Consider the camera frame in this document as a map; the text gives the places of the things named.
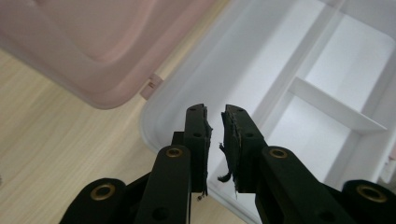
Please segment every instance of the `storage box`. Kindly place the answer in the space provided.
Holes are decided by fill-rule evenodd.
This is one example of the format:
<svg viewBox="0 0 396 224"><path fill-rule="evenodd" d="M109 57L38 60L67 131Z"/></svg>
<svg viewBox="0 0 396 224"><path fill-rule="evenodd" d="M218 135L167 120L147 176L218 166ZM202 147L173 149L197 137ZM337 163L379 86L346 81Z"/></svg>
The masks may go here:
<svg viewBox="0 0 396 224"><path fill-rule="evenodd" d="M155 151L168 146L173 131L183 130L185 110L204 103L214 128L209 194L246 222L260 222L254 195L237 194L232 181L217 180L228 171L218 149L223 136L220 112L226 104L245 108L269 145L291 149L319 181L337 189L350 179L376 182L396 143L395 22L394 0L231 0L176 72L147 101L142 136ZM1 40L7 43L5 48L15 49L9 39ZM17 49L17 54L29 60L23 48ZM109 98L100 95L110 86L128 87L125 83L133 82L123 83L117 75L115 79L97 76L94 71L119 69L114 66L122 56L134 54L128 51L112 58L106 48L103 52L95 47L86 50L97 67L81 81L92 89L81 91L73 86L77 83L62 84L87 101L94 99L92 104L100 107L112 107L130 97L125 91L114 91ZM41 70L51 74L51 69L46 70L50 66L43 64ZM128 77L127 68L134 70L125 66L119 76ZM92 81L103 85L102 89L91 86ZM106 85L113 81L119 83Z"/></svg>

